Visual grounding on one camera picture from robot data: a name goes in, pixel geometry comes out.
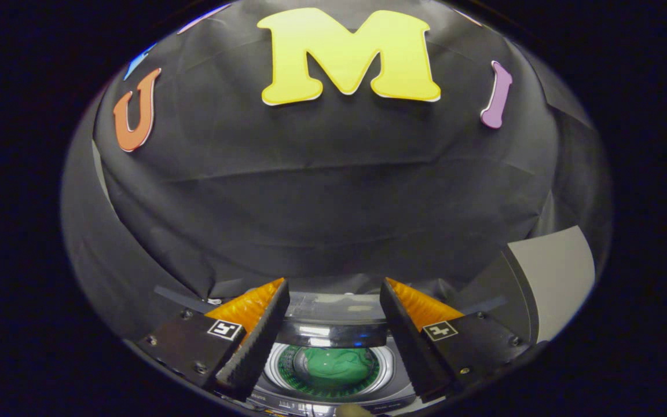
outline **screw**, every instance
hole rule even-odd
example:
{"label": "screw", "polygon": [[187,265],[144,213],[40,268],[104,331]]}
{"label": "screw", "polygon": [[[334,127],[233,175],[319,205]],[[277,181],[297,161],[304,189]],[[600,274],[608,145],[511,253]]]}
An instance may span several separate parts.
{"label": "screw", "polygon": [[195,372],[199,373],[200,375],[204,375],[207,373],[207,367],[204,366],[204,364],[200,361],[195,362]]}

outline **yellow letter m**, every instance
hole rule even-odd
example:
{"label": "yellow letter m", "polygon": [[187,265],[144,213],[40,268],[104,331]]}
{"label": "yellow letter m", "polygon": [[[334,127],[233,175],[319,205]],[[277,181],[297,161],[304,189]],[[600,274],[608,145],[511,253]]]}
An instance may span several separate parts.
{"label": "yellow letter m", "polygon": [[353,94],[373,59],[380,54],[380,74],[372,90],[381,97],[435,102],[441,97],[431,79],[426,51],[426,22],[403,13],[372,13],[352,34],[316,8],[288,10],[257,24],[272,32],[272,84],[262,92],[268,105],[315,100],[323,83],[310,78],[307,54],[320,64],[344,94]]}

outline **gray panel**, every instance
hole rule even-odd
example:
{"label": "gray panel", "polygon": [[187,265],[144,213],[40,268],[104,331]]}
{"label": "gray panel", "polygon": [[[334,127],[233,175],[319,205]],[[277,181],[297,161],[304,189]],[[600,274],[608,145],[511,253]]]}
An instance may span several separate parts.
{"label": "gray panel", "polygon": [[554,338],[583,305],[595,282],[593,256],[580,227],[508,244],[532,287],[538,341]]}

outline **orange letter u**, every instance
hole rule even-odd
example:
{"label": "orange letter u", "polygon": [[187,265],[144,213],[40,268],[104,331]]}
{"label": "orange letter u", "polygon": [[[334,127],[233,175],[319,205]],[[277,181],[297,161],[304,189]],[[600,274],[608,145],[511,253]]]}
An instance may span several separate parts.
{"label": "orange letter u", "polygon": [[130,129],[127,122],[127,103],[133,92],[127,92],[115,105],[113,110],[115,116],[115,134],[117,144],[126,152],[135,151],[143,145],[151,134],[153,127],[153,85],[156,77],[161,74],[161,68],[154,69],[144,79],[138,82],[138,93],[140,94],[140,121],[135,130]]}

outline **orange soft finger pad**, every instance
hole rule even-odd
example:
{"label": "orange soft finger pad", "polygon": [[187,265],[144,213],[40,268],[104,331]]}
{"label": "orange soft finger pad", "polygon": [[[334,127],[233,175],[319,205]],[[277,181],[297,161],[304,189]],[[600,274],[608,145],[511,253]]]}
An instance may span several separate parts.
{"label": "orange soft finger pad", "polygon": [[246,329],[246,336],[241,341],[241,344],[243,344],[246,338],[251,335],[251,332],[256,327],[259,319],[261,319],[264,311],[266,311],[269,302],[284,280],[285,278],[280,278],[259,288],[255,288],[205,315],[212,317],[212,319],[226,320],[243,325],[244,329]]}
{"label": "orange soft finger pad", "polygon": [[464,314],[458,312],[452,307],[429,297],[421,291],[414,290],[396,280],[386,278],[390,283],[395,294],[400,300],[400,304],[405,307],[405,311],[413,320],[416,329],[421,331],[424,325],[434,324],[440,321],[458,319]]}

